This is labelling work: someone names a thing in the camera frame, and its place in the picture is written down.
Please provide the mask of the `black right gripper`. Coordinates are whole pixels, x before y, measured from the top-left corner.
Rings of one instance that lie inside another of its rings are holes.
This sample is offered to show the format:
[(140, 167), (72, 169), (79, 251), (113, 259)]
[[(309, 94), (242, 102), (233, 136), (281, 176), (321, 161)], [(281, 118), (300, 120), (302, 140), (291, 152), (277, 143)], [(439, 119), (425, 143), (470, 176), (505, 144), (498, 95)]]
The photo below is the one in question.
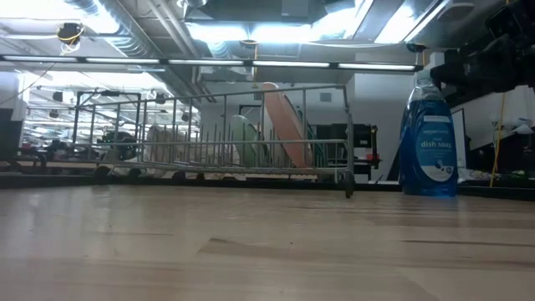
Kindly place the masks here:
[(535, 39), (501, 36), (463, 59), (432, 68), (430, 76), (444, 84), (492, 93), (505, 93), (518, 85), (535, 92)]

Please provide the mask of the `light green plate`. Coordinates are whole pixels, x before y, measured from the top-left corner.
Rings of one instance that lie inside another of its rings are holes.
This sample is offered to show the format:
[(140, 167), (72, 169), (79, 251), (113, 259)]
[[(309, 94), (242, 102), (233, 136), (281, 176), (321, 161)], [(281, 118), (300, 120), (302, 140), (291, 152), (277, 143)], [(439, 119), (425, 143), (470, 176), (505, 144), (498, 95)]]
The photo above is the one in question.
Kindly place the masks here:
[(268, 165), (268, 148), (259, 143), (260, 135), (248, 118), (234, 115), (230, 122), (231, 138), (239, 158), (238, 162), (248, 167), (265, 167)]

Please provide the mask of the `pink plate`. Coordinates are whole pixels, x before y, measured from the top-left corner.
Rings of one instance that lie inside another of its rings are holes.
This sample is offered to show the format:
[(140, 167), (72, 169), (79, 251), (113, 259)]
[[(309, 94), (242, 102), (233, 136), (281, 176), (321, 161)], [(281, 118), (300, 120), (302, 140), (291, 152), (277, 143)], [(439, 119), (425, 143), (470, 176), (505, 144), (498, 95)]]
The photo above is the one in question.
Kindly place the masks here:
[(284, 92), (272, 92), (272, 89), (278, 89), (278, 86), (271, 82), (261, 86), (264, 91), (264, 137), (278, 140), (269, 146), (272, 162), (276, 167), (309, 168), (313, 163), (309, 144), (285, 143), (286, 140), (305, 140), (303, 122)]

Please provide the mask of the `overhead LED light bar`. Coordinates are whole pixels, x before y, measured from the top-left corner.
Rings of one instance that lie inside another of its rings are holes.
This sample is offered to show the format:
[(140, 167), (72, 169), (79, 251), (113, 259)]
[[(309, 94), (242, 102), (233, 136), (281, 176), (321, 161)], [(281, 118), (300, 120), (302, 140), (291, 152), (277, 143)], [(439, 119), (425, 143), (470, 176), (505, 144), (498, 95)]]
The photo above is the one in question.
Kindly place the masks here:
[(123, 64), (123, 65), (190, 65), (201, 67), (280, 67), (280, 68), (308, 68), (308, 69), (342, 69), (364, 71), (415, 72), (423, 69), (414, 64), (381, 64), (381, 63), (330, 63), (304, 61), (277, 61), (255, 59), (132, 59), (108, 57), (76, 57), (76, 56), (38, 56), (0, 54), (3, 62), (28, 63), (59, 63), (59, 64)]

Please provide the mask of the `white board panel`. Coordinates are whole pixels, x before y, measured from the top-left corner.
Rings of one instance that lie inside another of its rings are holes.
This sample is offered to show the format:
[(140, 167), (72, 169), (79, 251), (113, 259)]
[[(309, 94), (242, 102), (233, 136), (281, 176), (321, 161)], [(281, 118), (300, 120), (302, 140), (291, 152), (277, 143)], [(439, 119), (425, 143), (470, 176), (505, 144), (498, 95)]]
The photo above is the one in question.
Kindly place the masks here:
[(455, 142), (456, 158), (459, 169), (466, 168), (466, 130), (464, 109), (459, 109), (451, 113)]

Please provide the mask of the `black desk with monitor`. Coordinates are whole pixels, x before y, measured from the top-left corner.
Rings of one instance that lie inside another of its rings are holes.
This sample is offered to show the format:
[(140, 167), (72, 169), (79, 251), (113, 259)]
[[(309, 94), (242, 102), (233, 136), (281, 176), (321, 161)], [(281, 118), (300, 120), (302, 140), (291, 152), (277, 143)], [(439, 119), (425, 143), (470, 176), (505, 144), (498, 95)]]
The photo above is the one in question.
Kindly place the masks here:
[[(328, 164), (326, 167), (346, 167), (348, 163), (347, 125), (316, 125), (313, 129), (318, 140), (342, 140), (340, 143), (322, 142), (325, 144), (327, 152)], [(372, 178), (371, 171), (378, 170), (381, 162), (381, 159), (375, 161), (366, 160), (367, 154), (379, 154), (377, 150), (377, 131), (378, 128), (375, 125), (353, 124), (354, 174), (366, 175), (368, 181)]]

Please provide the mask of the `grey wire dish rack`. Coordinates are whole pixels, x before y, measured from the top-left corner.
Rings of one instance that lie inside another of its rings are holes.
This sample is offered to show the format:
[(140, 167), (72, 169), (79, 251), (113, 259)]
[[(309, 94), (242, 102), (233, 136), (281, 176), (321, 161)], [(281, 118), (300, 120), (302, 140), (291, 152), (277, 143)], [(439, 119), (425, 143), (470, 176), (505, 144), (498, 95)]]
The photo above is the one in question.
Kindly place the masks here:
[[(289, 88), (272, 89), (272, 92), (284, 92), (288, 97)], [(352, 197), (354, 193), (354, 142), (353, 142), (353, 117), (350, 109), (350, 102), (345, 100), (344, 112), (347, 125), (347, 150), (348, 163), (346, 167), (309, 167), (297, 168), (291, 165), (276, 167), (272, 162), (271, 150), (269, 146), (278, 143), (278, 140), (269, 140), (264, 137), (264, 91), (261, 89), (252, 92), (252, 96), (259, 98), (260, 120), (257, 124), (252, 124), (260, 135), (259, 143), (267, 146), (269, 161), (265, 167), (248, 167), (238, 162), (239, 156), (234, 148), (234, 142), (231, 138), (230, 122), (233, 115), (228, 113), (222, 114), (222, 122), (214, 125), (212, 131), (200, 130), (196, 137), (190, 132), (186, 133), (183, 140), (179, 140), (177, 128), (172, 128), (173, 138), (159, 139), (156, 136), (148, 136), (146, 127), (146, 107), (149, 104), (147, 100), (136, 101), (137, 121), (135, 122), (134, 145), (139, 151), (135, 162), (126, 162), (124, 167), (134, 169), (153, 168), (156, 170), (170, 170), (176, 173), (195, 173), (197, 175), (213, 174), (243, 174), (243, 175), (287, 175), (293, 176), (315, 176), (321, 180), (326, 176), (333, 177), (335, 182), (345, 184), (349, 187), (350, 192), (345, 193), (346, 197)], [(304, 114), (303, 119), (308, 120), (307, 99), (303, 98), (299, 106)], [(340, 143), (342, 140), (286, 140), (285, 143)]]

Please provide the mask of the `blue dish soap bottle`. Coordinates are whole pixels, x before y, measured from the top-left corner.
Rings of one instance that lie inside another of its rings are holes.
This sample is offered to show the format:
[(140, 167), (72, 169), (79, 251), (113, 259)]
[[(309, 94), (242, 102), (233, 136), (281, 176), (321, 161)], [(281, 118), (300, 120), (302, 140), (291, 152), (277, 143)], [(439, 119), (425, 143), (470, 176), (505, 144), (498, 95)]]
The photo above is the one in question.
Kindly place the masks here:
[(399, 183), (407, 195), (455, 196), (458, 166), (451, 111), (430, 72), (415, 74), (400, 127)]

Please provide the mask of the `person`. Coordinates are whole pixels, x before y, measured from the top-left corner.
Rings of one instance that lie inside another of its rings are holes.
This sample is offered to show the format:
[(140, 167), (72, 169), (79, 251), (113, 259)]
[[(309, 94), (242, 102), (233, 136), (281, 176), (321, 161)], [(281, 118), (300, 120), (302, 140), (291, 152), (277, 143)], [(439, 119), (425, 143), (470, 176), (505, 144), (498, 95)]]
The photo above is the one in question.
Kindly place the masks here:
[(102, 156), (104, 161), (127, 161), (136, 157), (137, 146), (134, 145), (136, 138), (128, 132), (118, 131), (114, 133), (109, 131), (98, 142), (113, 144), (108, 145), (109, 150)]

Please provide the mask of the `dark green plate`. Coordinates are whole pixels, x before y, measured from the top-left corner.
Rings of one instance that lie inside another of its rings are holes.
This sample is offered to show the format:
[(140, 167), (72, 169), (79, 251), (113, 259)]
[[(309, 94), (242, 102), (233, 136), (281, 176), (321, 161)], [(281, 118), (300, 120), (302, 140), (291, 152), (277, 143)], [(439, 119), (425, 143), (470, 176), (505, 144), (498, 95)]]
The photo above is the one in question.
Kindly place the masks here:
[[(315, 134), (312, 126), (307, 120), (304, 120), (304, 114), (299, 106), (293, 107), (293, 112), (298, 118), (297, 128), (300, 136), (299, 140), (317, 140), (318, 137)], [(304, 142), (298, 145), (301, 150), (298, 152), (298, 157), (302, 163), (296, 163), (298, 167), (318, 167), (323, 168), (328, 164), (327, 152), (325, 150), (324, 143), (311, 143)]]

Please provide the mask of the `black table edge rail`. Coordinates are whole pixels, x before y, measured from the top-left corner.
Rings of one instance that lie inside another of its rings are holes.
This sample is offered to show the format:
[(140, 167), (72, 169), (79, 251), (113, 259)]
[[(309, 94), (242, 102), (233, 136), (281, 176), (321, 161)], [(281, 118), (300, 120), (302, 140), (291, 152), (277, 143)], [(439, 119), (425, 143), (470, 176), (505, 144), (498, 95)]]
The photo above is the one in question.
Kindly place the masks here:
[[(116, 176), (97, 178), (94, 176), (24, 175), (16, 173), (0, 173), (0, 189), (89, 185), (202, 186), (279, 190), (343, 191), (345, 193), (350, 192), (349, 187), (345, 184), (303, 181), (176, 181), (170, 178), (130, 179), (128, 177)], [(535, 202), (535, 188), (459, 186), (457, 194), (459, 196), (478, 196), (485, 198)]]

